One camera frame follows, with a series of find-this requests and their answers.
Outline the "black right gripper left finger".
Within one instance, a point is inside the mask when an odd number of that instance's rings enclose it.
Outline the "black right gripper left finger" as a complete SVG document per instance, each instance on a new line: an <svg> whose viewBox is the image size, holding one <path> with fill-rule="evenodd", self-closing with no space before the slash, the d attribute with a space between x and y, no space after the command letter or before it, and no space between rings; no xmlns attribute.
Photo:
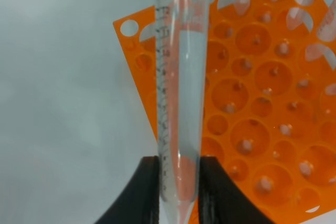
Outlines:
<svg viewBox="0 0 336 224"><path fill-rule="evenodd" d="M159 157L143 157L130 181L97 224L152 224L160 220Z"/></svg>

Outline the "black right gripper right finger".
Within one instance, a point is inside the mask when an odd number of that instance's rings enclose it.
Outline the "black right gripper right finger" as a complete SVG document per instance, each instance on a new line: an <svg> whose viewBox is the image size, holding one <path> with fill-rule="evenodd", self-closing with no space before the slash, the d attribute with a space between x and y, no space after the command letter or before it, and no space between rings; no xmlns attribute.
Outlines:
<svg viewBox="0 0 336 224"><path fill-rule="evenodd" d="M240 191L216 157L202 156L199 171L199 223L273 223Z"/></svg>

